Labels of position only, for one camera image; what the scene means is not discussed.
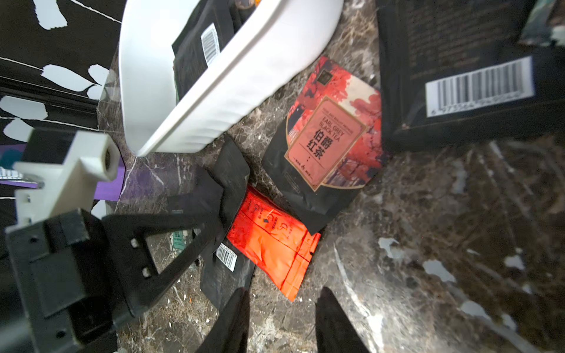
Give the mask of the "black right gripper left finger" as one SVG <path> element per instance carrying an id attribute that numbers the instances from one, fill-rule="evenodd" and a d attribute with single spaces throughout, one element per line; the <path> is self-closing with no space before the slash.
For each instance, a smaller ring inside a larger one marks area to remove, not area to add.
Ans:
<path id="1" fill-rule="evenodd" d="M 238 288 L 196 353 L 246 352 L 249 327 L 250 294 L 247 289 Z"/>

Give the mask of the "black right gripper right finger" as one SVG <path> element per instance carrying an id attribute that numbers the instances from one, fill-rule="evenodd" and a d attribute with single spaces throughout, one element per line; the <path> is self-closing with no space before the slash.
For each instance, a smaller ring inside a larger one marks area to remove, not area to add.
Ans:
<path id="1" fill-rule="evenodd" d="M 328 287 L 316 301 L 316 344 L 318 352 L 369 353 L 351 321 Z"/>

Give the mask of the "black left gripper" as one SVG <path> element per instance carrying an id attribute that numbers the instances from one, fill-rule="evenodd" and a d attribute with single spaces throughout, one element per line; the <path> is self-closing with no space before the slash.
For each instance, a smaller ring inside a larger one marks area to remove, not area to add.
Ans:
<path id="1" fill-rule="evenodd" d="M 1 239 L 3 352 L 116 352 L 109 250 L 128 307 L 150 309 L 222 234 L 214 212 L 112 215 L 101 223 L 91 214 L 95 192 L 116 179 L 119 160 L 104 133 L 30 135 L 13 164 L 29 187 L 15 192 L 16 223 Z M 190 229 L 200 234 L 157 270 L 147 238 Z"/>

